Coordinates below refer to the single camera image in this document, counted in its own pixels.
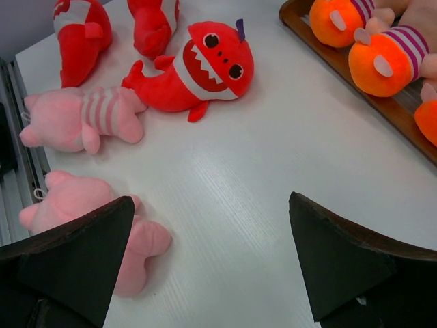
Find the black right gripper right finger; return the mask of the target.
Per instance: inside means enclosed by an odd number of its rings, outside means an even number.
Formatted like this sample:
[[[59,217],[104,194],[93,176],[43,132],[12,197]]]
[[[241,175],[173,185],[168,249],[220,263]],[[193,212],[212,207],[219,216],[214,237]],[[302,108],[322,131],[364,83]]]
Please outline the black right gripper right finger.
[[[436,251],[370,230],[297,192],[291,193],[289,207],[315,322],[436,326]]]

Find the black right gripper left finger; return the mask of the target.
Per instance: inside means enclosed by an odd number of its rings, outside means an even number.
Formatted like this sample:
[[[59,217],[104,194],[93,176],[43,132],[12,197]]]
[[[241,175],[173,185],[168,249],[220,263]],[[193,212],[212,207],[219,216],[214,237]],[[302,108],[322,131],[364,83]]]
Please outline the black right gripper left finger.
[[[1,247],[2,327],[102,327],[135,212],[131,197]]]

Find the pink pig plush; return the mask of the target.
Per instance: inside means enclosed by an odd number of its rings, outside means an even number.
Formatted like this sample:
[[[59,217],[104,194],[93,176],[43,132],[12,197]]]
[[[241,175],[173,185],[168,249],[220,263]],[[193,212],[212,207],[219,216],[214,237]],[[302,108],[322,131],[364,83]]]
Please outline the pink pig plush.
[[[45,197],[22,209],[18,215],[20,224],[33,234],[85,215],[93,219],[102,215],[101,220],[106,221],[115,214],[104,207],[119,195],[105,180],[55,170],[46,175],[45,183],[48,187]],[[146,262],[163,255],[172,240],[170,232],[158,222],[144,219],[137,213],[120,216],[121,221],[128,219],[132,221],[126,230],[126,250],[114,288],[115,295],[123,298],[135,297],[144,289],[147,281]]]
[[[27,147],[44,146],[62,152],[96,154],[102,135],[129,144],[143,138],[137,115],[147,106],[125,87],[97,87],[91,92],[67,87],[25,98],[29,124],[20,132]]]

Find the boy doll from corner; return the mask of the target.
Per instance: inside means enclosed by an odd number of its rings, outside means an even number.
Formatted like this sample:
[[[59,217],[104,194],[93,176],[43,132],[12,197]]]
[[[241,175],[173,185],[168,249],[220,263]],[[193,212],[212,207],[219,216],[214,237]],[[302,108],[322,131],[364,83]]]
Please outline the boy doll from corner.
[[[424,137],[436,146],[436,90],[431,84],[424,83],[420,96],[422,103],[414,113],[414,121]]]

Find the boy doll black hair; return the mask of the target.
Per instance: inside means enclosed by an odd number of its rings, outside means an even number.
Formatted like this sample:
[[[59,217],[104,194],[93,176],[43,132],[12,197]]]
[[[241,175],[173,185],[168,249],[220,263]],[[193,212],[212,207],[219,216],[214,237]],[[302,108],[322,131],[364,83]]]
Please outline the boy doll black hair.
[[[373,17],[387,22],[402,11],[401,1],[316,0],[309,11],[310,27],[322,44],[343,48],[354,42],[354,32]]]

